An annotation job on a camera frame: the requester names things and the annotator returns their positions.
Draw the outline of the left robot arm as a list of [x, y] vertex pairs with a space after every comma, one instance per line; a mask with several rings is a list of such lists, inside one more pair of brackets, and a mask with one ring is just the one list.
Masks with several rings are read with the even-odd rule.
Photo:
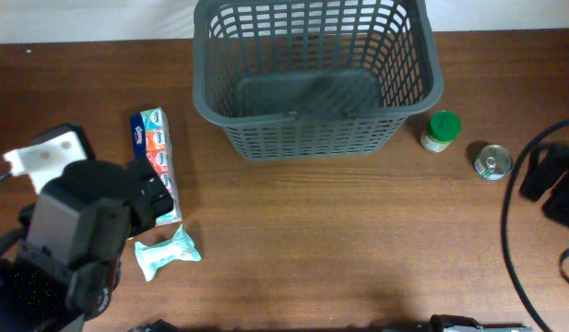
[[80, 331], [103, 313], [128, 238], [173, 200], [147, 159], [75, 161], [0, 238], [0, 331]]

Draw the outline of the grey plastic basket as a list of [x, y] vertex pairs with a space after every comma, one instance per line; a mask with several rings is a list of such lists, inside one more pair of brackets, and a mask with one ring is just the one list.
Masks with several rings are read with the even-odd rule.
[[441, 98], [424, 0], [201, 1], [193, 101], [248, 160], [369, 154]]

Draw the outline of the small tin can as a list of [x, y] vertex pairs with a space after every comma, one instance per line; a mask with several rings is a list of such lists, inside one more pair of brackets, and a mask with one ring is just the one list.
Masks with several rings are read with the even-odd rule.
[[510, 152], [503, 146], [490, 144], [477, 155], [474, 168], [477, 174], [489, 181], [497, 181], [506, 176], [514, 167]]

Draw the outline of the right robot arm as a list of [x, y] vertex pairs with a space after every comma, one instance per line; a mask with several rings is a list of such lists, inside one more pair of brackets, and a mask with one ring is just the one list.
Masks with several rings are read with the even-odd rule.
[[569, 227], [569, 146], [563, 143], [538, 145], [530, 152], [520, 195], [537, 202], [547, 191], [544, 215]]

